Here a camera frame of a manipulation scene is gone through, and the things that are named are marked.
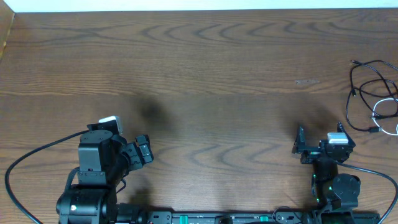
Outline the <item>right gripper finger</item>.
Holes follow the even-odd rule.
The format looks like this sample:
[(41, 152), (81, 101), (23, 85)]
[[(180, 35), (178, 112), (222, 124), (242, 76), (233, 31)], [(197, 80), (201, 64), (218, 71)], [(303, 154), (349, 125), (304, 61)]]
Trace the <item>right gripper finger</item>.
[(337, 123), (337, 132), (346, 134), (346, 137), (348, 139), (348, 144), (349, 145), (351, 145), (351, 146), (355, 146), (356, 145), (355, 142), (352, 140), (352, 138), (349, 136), (349, 134), (346, 132), (346, 130), (345, 130), (345, 128), (344, 128), (344, 126), (343, 126), (343, 124), (341, 122)]
[(306, 141), (304, 130), (302, 126), (299, 126), (297, 129), (297, 135), (295, 138), (295, 142), (292, 148), (292, 154), (301, 154), (304, 150), (306, 150)]

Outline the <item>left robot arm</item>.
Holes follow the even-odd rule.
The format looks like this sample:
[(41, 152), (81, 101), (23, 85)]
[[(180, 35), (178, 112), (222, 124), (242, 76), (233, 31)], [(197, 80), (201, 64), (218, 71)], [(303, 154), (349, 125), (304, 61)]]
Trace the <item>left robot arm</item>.
[(154, 160), (148, 135), (128, 143), (116, 121), (88, 125), (78, 146), (79, 167), (67, 179), (57, 201), (59, 223), (147, 223), (136, 205), (117, 202), (118, 185), (131, 171)]

